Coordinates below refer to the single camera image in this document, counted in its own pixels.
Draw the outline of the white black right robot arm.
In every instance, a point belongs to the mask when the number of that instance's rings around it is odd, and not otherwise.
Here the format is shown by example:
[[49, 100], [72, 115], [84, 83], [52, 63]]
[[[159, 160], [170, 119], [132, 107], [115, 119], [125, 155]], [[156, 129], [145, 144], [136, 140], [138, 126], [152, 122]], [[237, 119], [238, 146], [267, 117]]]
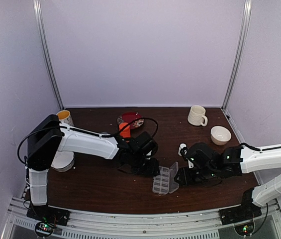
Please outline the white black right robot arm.
[[[180, 155], [188, 162], [178, 169], [174, 180], [181, 186], [193, 185], [218, 177], [241, 176], [254, 171], [281, 168], [281, 144], [254, 147], [241, 143], [218, 153], [206, 143], [180, 148]], [[244, 192], [236, 216], [246, 220], [270, 200], [281, 196], [281, 174], [271, 181]]]

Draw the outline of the clear plastic pill organizer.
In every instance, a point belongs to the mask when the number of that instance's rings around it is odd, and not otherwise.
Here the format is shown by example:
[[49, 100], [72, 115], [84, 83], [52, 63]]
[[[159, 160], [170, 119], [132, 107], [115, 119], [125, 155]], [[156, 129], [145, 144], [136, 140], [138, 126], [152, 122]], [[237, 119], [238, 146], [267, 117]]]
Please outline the clear plastic pill organizer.
[[179, 188], [179, 183], [175, 181], [175, 176], [179, 170], [178, 162], [170, 168], [159, 167], [160, 174], [153, 178], [152, 192], [158, 195], [172, 194]]

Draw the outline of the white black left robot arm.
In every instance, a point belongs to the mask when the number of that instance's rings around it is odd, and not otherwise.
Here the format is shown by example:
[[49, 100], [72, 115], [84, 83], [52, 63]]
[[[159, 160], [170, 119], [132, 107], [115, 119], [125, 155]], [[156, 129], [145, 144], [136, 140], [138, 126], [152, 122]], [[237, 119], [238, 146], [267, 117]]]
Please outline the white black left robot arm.
[[123, 137], [123, 130], [98, 133], [60, 122], [57, 115], [48, 115], [27, 136], [27, 159], [30, 201], [34, 214], [48, 221], [53, 211], [48, 207], [48, 171], [57, 161], [71, 164], [75, 153], [117, 159], [129, 165], [132, 174], [155, 177], [159, 162], [154, 158], [158, 144], [154, 136], [144, 131], [135, 138]]

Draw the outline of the orange pill bottle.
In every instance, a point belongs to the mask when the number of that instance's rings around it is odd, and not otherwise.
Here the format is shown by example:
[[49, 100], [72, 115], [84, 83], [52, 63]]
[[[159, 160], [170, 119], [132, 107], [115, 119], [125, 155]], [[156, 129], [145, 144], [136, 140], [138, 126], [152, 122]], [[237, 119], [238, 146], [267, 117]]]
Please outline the orange pill bottle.
[[122, 122], [119, 124], [119, 135], [126, 140], [131, 138], [131, 129], [127, 122]]

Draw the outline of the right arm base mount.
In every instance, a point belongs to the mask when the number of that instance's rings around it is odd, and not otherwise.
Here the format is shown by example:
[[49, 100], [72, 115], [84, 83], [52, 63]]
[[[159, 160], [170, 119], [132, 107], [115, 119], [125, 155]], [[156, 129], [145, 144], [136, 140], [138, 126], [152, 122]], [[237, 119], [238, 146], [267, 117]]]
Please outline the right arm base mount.
[[245, 201], [239, 206], [219, 210], [219, 215], [223, 226], [234, 224], [235, 232], [247, 237], [255, 232], [254, 218], [261, 216], [262, 210], [251, 201]]

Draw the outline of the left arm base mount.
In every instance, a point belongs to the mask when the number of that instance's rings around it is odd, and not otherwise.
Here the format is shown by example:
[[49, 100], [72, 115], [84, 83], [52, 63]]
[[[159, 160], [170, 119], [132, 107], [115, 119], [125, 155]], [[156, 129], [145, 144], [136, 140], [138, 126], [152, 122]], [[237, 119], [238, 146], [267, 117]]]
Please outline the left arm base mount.
[[35, 206], [30, 200], [23, 205], [27, 209], [27, 217], [37, 220], [34, 232], [39, 238], [47, 238], [53, 234], [57, 226], [66, 226], [70, 217], [70, 211], [53, 208], [48, 205]]

